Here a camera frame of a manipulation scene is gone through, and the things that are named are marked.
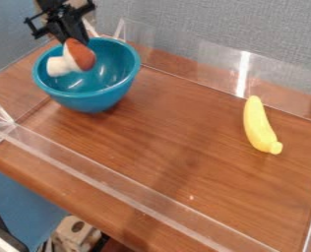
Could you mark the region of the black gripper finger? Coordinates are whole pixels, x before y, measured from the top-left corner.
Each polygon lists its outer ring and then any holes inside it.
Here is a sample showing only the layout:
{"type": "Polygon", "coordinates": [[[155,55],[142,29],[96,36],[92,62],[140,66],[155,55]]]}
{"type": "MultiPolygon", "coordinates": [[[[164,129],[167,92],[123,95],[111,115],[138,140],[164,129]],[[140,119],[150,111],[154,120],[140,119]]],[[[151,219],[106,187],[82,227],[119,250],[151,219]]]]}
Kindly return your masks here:
{"type": "Polygon", "coordinates": [[[67,39],[67,33],[64,31],[64,27],[62,23],[48,23],[47,24],[48,31],[57,39],[60,43],[63,43],[67,39]]]}
{"type": "Polygon", "coordinates": [[[88,35],[83,21],[79,18],[67,17],[63,21],[63,31],[67,38],[74,38],[84,45],[88,44],[88,35]]]}

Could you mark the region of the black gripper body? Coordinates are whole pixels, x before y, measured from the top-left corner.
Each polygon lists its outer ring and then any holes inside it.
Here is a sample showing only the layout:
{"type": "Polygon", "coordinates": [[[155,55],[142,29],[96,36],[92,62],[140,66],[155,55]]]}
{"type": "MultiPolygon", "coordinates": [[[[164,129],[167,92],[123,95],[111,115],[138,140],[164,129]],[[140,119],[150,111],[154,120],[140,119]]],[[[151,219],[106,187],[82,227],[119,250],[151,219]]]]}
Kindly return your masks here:
{"type": "Polygon", "coordinates": [[[67,3],[67,0],[35,0],[35,2],[39,4],[40,11],[32,17],[25,17],[24,19],[24,23],[32,31],[33,38],[51,34],[47,27],[48,23],[62,23],[67,17],[82,20],[83,16],[95,10],[92,0],[86,0],[86,3],[80,7],[72,7],[67,3]],[[40,16],[44,16],[44,25],[37,28],[33,24],[33,19],[40,16]]]}

